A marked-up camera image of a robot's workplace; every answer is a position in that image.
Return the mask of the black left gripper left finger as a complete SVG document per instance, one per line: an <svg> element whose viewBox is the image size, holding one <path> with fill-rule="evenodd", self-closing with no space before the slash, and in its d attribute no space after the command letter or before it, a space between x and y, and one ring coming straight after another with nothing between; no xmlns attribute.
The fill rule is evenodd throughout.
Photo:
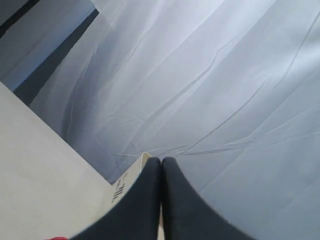
<svg viewBox="0 0 320 240"><path fill-rule="evenodd" d="M146 161L124 197L102 218L73 240L156 240L160 221L162 164Z"/></svg>

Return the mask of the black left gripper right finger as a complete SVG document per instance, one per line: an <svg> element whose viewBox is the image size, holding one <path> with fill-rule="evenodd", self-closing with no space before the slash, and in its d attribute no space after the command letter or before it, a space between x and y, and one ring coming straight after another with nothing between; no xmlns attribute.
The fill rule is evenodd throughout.
<svg viewBox="0 0 320 240"><path fill-rule="evenodd" d="M162 219L166 240L249 240L217 214L184 176L177 161L162 161Z"/></svg>

